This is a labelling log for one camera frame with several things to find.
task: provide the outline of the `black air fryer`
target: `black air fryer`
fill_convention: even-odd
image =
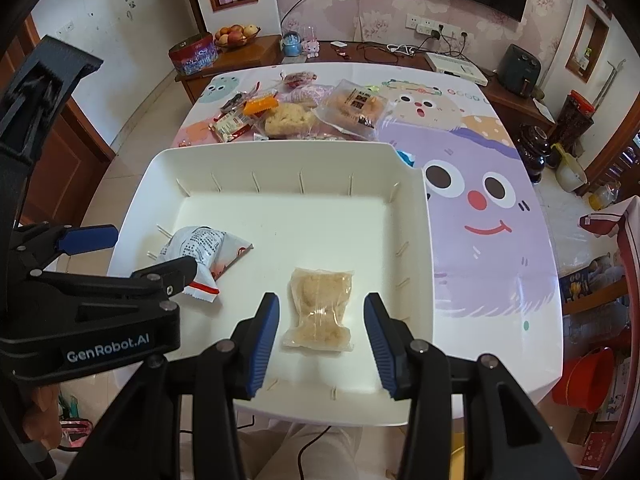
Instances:
[[[511,43],[498,65],[497,76],[509,92],[529,97],[540,76],[540,62],[533,54]]]

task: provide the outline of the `purple cartoon character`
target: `purple cartoon character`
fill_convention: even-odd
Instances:
[[[424,172],[437,309],[506,316],[550,302],[558,287],[551,244],[514,148],[468,128],[392,123],[380,138],[415,155]]]

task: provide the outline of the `floral wallpaper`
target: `floral wallpaper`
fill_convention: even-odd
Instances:
[[[278,0],[280,16],[298,0]],[[287,16],[283,30],[313,25],[320,40],[421,44],[424,36],[405,28],[407,13],[461,27],[465,55],[488,70],[497,67],[510,43],[534,54],[548,70],[573,0],[528,0],[521,22],[469,0],[305,0]],[[446,52],[443,40],[424,45]]]

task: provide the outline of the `fruit bowl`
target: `fruit bowl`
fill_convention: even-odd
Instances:
[[[216,47],[224,51],[235,50],[236,48],[240,48],[242,46],[245,46],[246,44],[253,43],[255,41],[255,38],[258,36],[258,34],[260,34],[260,27],[258,27],[258,30],[254,34],[250,36],[246,36],[244,40],[234,41],[234,42],[227,41],[225,44],[220,44],[220,42],[216,40]]]

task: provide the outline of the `red nose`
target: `red nose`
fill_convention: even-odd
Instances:
[[[469,200],[472,208],[478,209],[478,211],[486,209],[486,198],[479,191],[476,191],[475,189],[469,191],[466,199]]]

